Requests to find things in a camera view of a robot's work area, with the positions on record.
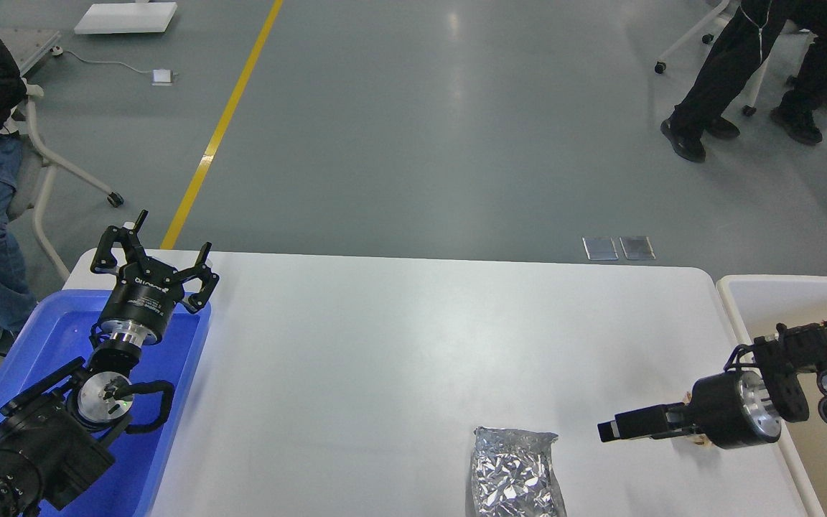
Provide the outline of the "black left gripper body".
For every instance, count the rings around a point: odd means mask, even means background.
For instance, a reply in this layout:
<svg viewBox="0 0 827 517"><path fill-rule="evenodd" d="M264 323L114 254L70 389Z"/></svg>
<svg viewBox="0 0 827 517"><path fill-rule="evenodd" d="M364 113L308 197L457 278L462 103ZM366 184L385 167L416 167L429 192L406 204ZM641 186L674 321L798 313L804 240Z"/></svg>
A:
<svg viewBox="0 0 827 517"><path fill-rule="evenodd" d="M174 267L157 259L122 266L117 284L99 315L99 330L117 333L133 328L140 335L134 340L136 345L160 343L174 307L184 295L180 282L164 282L174 273Z"/></svg>

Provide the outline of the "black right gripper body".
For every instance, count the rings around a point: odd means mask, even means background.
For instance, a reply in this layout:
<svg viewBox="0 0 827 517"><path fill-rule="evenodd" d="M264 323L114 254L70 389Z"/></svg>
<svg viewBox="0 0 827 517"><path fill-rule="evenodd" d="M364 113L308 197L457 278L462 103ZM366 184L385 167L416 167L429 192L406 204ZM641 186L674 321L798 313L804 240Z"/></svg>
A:
<svg viewBox="0 0 827 517"><path fill-rule="evenodd" d="M731 450L774 444L782 424L757 373L735 370L699 379L686 416L712 444Z"/></svg>

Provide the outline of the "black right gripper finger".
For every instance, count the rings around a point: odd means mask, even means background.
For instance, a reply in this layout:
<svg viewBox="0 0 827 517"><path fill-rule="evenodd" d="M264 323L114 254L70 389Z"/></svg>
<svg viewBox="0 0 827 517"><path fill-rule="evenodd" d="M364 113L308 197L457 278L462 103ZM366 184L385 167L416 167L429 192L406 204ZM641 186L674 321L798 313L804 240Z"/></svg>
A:
<svg viewBox="0 0 827 517"><path fill-rule="evenodd" d="M619 439L666 439L693 434L693 420L684 403L657 404L618 413L597 425L601 442Z"/></svg>

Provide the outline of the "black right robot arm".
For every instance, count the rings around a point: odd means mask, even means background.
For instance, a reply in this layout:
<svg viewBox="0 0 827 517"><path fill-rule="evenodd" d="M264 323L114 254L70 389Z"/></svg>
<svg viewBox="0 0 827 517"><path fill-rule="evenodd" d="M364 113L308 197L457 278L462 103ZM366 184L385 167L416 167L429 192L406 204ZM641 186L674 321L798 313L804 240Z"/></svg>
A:
<svg viewBox="0 0 827 517"><path fill-rule="evenodd" d="M778 324L772 336L735 347L721 373L693 384L689 401L617 414L598 425L599 438L702 436L725 450L774 444L784 421L810 416L801 374L816 376L818 415L827 424L827 320L797 327Z"/></svg>

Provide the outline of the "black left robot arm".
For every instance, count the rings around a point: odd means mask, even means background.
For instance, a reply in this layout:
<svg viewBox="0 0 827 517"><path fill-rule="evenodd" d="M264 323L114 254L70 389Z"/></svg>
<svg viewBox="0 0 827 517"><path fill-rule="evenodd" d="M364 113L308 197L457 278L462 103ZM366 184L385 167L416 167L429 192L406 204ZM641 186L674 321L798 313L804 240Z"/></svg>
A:
<svg viewBox="0 0 827 517"><path fill-rule="evenodd" d="M163 474L219 281L148 256L134 226L108 226L93 274L111 292L37 305L0 366L0 516L142 516Z"/></svg>

